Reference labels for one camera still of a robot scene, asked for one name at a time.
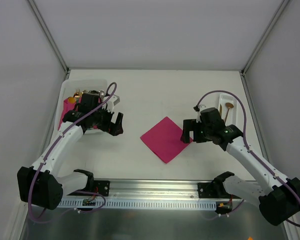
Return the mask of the pink paper napkin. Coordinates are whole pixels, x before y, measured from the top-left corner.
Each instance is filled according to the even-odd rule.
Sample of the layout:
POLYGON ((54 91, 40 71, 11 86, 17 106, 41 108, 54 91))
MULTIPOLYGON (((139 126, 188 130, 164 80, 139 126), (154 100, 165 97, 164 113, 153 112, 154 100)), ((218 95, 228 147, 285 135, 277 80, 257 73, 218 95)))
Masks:
POLYGON ((177 157, 189 144, 181 141, 183 130, 169 117, 164 117, 140 140, 165 164, 177 157))

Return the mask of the small white perforated tray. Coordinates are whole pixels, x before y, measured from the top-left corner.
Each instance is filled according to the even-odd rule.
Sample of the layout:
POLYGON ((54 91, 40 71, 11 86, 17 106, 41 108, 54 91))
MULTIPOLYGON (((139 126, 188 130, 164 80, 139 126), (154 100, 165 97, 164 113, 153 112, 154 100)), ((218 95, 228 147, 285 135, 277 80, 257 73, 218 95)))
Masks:
POLYGON ((226 107, 226 103, 232 103, 234 105, 234 108, 232 108, 229 111, 228 117, 227 117, 227 121, 224 122, 226 126, 228 125, 236 125, 237 124, 237 100, 226 93, 221 93, 219 95, 219 102, 218 102, 218 110, 220 108, 220 105, 222 105, 222 116, 221 118, 224 120, 226 117, 226 113, 227 113, 227 107, 226 107))

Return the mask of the copper spoon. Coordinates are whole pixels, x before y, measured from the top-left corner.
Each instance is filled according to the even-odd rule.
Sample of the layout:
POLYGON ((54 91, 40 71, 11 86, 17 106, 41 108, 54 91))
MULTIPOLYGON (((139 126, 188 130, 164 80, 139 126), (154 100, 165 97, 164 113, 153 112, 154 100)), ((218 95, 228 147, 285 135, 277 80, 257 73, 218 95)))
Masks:
POLYGON ((226 102, 225 106, 227 108, 227 112, 226 112, 226 115, 225 115, 225 118, 224 118, 224 122, 227 121, 230 110, 234 108, 234 105, 231 102, 226 102))

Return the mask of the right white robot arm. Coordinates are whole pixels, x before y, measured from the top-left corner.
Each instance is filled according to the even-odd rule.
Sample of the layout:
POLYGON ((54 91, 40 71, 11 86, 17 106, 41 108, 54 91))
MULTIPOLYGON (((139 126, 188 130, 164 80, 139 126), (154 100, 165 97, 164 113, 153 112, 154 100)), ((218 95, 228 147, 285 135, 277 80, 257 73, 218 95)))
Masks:
POLYGON ((233 124, 226 125, 216 108, 204 109, 195 119, 183 120, 180 140, 185 144, 212 142, 234 157, 257 182, 252 184, 232 172, 224 172, 210 184, 218 197, 235 195, 247 201, 258 207, 262 216, 274 226, 300 212, 300 180, 288 178, 259 157, 244 133, 233 124))

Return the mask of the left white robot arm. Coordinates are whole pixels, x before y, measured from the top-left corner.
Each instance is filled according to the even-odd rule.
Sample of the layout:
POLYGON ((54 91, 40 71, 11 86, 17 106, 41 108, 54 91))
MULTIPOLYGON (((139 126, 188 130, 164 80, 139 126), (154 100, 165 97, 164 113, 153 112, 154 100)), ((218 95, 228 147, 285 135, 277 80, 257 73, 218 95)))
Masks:
POLYGON ((84 93, 79 103, 66 112, 58 133, 43 154, 30 166, 17 172, 21 201, 54 210, 62 198, 80 191, 89 195, 95 190, 94 175, 83 169, 59 177, 61 166, 77 141, 93 128, 112 136, 122 134, 123 114, 112 122, 114 107, 120 98, 114 94, 101 97, 99 93, 84 93))

